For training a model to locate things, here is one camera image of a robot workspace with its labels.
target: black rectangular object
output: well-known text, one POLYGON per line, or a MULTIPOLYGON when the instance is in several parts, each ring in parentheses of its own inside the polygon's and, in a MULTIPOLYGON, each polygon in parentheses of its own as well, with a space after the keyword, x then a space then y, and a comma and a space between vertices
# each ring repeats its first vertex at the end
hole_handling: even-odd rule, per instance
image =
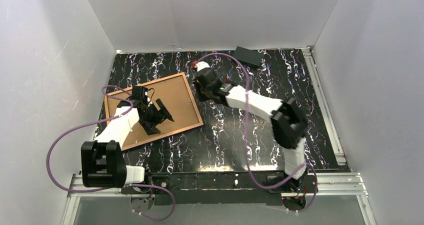
POLYGON ((232 56, 241 64, 257 69, 261 65, 263 54, 258 51, 238 46, 232 56))

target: white wall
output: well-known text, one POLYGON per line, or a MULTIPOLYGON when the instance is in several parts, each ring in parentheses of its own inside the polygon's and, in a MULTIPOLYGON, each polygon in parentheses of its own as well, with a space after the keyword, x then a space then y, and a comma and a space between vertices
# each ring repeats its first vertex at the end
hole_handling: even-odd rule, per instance
MULTIPOLYGON (((98 118, 115 52, 87 0, 0 0, 0 31, 0 224, 57 225, 67 192, 47 175, 47 150, 98 118)), ((53 151, 61 184, 92 134, 76 132, 53 151)))
POLYGON ((422 224, 424 0, 339 0, 314 48, 378 224, 422 224))
POLYGON ((116 50, 315 44, 337 0, 89 0, 116 50))

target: wooden tray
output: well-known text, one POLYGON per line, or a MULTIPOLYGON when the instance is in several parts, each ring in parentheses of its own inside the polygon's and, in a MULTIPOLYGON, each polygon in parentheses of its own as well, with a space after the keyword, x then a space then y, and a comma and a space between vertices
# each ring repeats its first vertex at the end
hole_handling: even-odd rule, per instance
MULTIPOLYGON (((126 137, 122 150, 131 149, 203 125, 202 117, 200 116, 184 72, 149 81, 137 86, 144 86, 148 89, 153 88, 154 95, 152 100, 154 104, 156 105, 156 99, 161 99, 162 103, 171 113, 174 122, 165 120, 156 126, 156 128, 160 130, 160 133, 153 135, 147 135, 140 123, 137 123, 132 128, 132 132, 126 137)), ((131 93, 132 89, 133 87, 128 87, 125 90, 131 93)), ((153 91, 150 90, 148 94, 149 98, 152 96, 152 93, 153 91)), ((128 97, 128 95, 122 91, 114 91, 109 93, 109 95, 114 95, 119 98, 128 97)), ((118 103, 118 100, 104 96, 104 108, 107 118, 115 114, 118 103)))

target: wooden frame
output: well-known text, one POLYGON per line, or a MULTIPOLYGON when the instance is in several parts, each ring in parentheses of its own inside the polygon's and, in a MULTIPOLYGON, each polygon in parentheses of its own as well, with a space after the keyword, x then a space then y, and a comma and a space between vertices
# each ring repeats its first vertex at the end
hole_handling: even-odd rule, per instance
MULTIPOLYGON (((139 134, 136 134, 136 136, 139 137, 140 141, 136 140, 134 143, 129 141, 129 143, 131 143, 131 144, 127 144, 127 140, 130 137, 130 135, 128 135, 127 140, 125 140, 125 143, 122 146, 122 150, 128 150, 128 149, 131 149, 131 148, 143 145, 143 144, 151 143, 151 142, 156 141, 156 140, 160 140, 160 139, 163 139, 163 138, 166 138, 166 137, 178 134, 178 133, 182 133, 182 132, 190 130, 190 129, 200 127, 204 124, 202 117, 200 115, 199 109, 196 105, 195 99, 193 97, 193 93, 190 89, 189 82, 187 81, 186 74, 184 72, 180 72, 180 73, 177 73, 177 74, 174 74, 174 75, 170 75, 170 76, 166 76, 166 77, 159 78, 159 79, 156 79, 156 80, 148 81, 148 82, 145 82, 145 83, 142 83, 142 84, 138 84, 137 86, 143 86, 143 87, 147 87, 147 88, 156 88, 156 89, 159 88, 158 91, 156 91, 156 89, 155 89, 153 101, 155 101, 157 98, 160 98, 162 100, 162 102, 164 103, 166 108, 169 110, 169 112, 171 113, 171 115, 175 119, 175 124, 173 123, 172 125, 177 126, 177 127, 176 127, 176 129, 170 130, 172 126, 170 124, 168 124, 168 126, 162 126, 162 127, 165 127, 165 128, 168 129, 168 130, 164 129, 163 133, 154 134, 154 135, 146 135, 145 131, 142 129, 141 125, 139 123, 137 123, 133 127, 133 130, 135 131, 134 133, 137 133, 137 131, 138 131, 139 134), (166 82, 171 83, 171 85, 166 86, 165 85, 166 82), (183 97, 189 98, 189 101, 187 103, 185 103, 185 101, 181 101, 182 99, 184 99, 183 97), (185 114, 188 114, 188 117, 191 120, 181 118, 185 114), (183 123, 185 123, 185 125, 183 127, 178 127, 178 124, 177 124, 178 122, 183 122, 183 123)), ((124 90, 125 91, 131 91, 132 89, 133 89, 133 87, 128 87, 128 88, 125 88, 124 90)), ((125 93, 123 93, 122 91, 114 91, 114 92, 111 92, 111 93, 108 93, 108 94, 109 95, 115 95, 115 96, 123 96, 123 97, 128 96, 128 95, 125 95, 125 93)), ((110 118, 111 116, 114 115, 114 114, 111 114, 111 112, 115 113, 117 103, 118 103, 118 100, 104 96, 104 109, 105 109, 105 113, 106 113, 107 118, 110 118)), ((167 120, 164 121, 163 123, 159 124, 157 126, 157 128, 162 131, 161 125, 165 124, 166 122, 167 122, 167 120)))

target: gray floor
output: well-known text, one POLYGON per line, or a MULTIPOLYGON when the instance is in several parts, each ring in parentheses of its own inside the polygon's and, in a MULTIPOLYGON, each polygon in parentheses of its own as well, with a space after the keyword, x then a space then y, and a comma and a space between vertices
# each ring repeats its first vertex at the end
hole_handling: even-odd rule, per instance
MULTIPOLYGON (((250 225, 288 224, 363 225, 364 219, 355 195, 317 196, 314 204, 296 216, 280 207, 263 204, 179 204, 161 225, 250 225)), ((161 217, 170 206, 153 206, 149 213, 161 217)), ((75 225, 143 224, 157 225, 147 217, 132 213, 129 197, 82 197, 75 225)))

